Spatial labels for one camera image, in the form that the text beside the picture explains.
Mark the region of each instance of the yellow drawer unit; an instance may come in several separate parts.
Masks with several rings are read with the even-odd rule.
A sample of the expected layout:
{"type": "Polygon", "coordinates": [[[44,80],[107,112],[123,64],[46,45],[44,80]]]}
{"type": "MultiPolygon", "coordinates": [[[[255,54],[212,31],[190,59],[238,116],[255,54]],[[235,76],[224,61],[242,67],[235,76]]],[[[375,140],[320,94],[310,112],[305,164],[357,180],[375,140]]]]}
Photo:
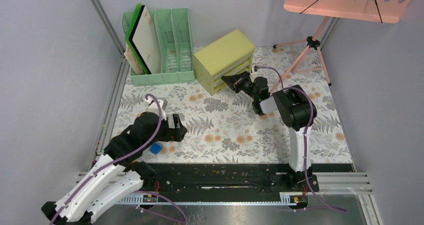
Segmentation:
{"type": "Polygon", "coordinates": [[[255,46],[236,29],[193,55],[194,77],[211,95],[226,87],[222,76],[249,71],[255,46]]]}

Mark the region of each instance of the tripod stand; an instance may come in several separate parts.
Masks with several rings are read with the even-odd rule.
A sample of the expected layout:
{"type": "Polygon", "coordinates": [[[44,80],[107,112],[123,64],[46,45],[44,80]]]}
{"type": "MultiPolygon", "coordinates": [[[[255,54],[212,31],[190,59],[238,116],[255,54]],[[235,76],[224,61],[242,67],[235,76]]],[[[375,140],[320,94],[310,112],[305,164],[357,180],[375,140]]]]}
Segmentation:
{"type": "MultiPolygon", "coordinates": [[[[307,45],[305,49],[300,53],[300,55],[294,60],[294,62],[290,65],[290,67],[285,71],[283,75],[281,75],[281,79],[284,79],[291,70],[293,70],[294,73],[301,73],[301,72],[310,72],[310,71],[317,71],[317,70],[324,70],[325,79],[327,80],[328,86],[331,86],[329,74],[327,73],[326,64],[324,63],[323,54],[321,53],[320,49],[320,41],[317,40],[317,38],[320,36],[322,31],[324,30],[326,24],[330,20],[330,16],[324,17],[324,20],[321,22],[321,25],[319,25],[318,29],[316,30],[315,34],[313,36],[308,36],[307,39],[302,39],[298,41],[292,41],[287,43],[281,43],[274,45],[273,48],[280,48],[280,47],[287,47],[287,46],[293,46],[295,44],[300,44],[307,42],[307,45]],[[298,70],[299,66],[302,64],[306,56],[308,55],[309,51],[311,49],[315,49],[318,51],[319,59],[321,61],[321,66],[319,68],[312,68],[312,69],[305,69],[305,70],[298,70]]],[[[274,92],[275,89],[277,89],[277,86],[280,83],[277,82],[269,91],[270,93],[274,92]]]]}

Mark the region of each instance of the table surface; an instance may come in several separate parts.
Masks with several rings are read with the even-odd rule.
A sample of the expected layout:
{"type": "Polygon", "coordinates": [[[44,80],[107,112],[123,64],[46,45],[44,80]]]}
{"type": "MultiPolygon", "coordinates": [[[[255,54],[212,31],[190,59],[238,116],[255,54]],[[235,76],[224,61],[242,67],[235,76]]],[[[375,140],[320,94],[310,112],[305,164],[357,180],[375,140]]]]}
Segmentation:
{"type": "MultiPolygon", "coordinates": [[[[271,66],[283,73],[300,54],[302,47],[258,47],[253,65],[271,66]]],[[[320,67],[318,53],[312,50],[303,68],[320,67]]],[[[272,70],[261,69],[272,87],[278,77],[272,70]]],[[[312,163],[351,163],[352,158],[342,131],[336,105],[322,70],[291,73],[284,86],[299,84],[314,102],[317,117],[310,136],[312,163]]],[[[136,87],[125,83],[112,136],[118,135],[144,112],[145,94],[168,101],[166,113],[179,114],[188,133],[182,142],[164,142],[159,154],[148,150],[139,159],[147,163],[286,163],[290,155],[289,130],[278,112],[258,116],[252,99],[229,88],[214,96],[198,82],[136,87]]]]}

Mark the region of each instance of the metal floor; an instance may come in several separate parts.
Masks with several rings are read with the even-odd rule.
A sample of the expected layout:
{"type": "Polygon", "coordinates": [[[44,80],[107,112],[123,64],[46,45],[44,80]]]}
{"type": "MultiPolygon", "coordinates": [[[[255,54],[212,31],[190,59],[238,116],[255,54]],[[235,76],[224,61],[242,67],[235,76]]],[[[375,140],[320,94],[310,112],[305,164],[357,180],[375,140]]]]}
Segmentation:
{"type": "MultiPolygon", "coordinates": [[[[188,225],[366,225],[359,200],[354,195],[326,195],[333,206],[348,210],[341,214],[329,209],[293,212],[286,206],[267,205],[190,205],[181,206],[189,218],[188,225]]],[[[309,196],[308,207],[321,206],[309,196]]],[[[183,219],[171,205],[157,205],[152,211],[183,219]]],[[[174,225],[178,224],[150,213],[140,213],[135,205],[114,205],[94,225],[174,225]]]]}

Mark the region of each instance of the small blue block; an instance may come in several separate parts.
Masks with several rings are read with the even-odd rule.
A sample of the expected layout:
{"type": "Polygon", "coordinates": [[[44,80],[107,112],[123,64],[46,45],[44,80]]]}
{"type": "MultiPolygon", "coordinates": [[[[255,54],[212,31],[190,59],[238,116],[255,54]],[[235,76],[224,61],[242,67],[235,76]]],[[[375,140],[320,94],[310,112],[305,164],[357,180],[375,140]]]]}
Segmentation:
{"type": "Polygon", "coordinates": [[[162,150],[162,145],[158,144],[158,143],[153,143],[150,146],[150,152],[154,153],[154,154],[158,154],[160,151],[162,150]]]}

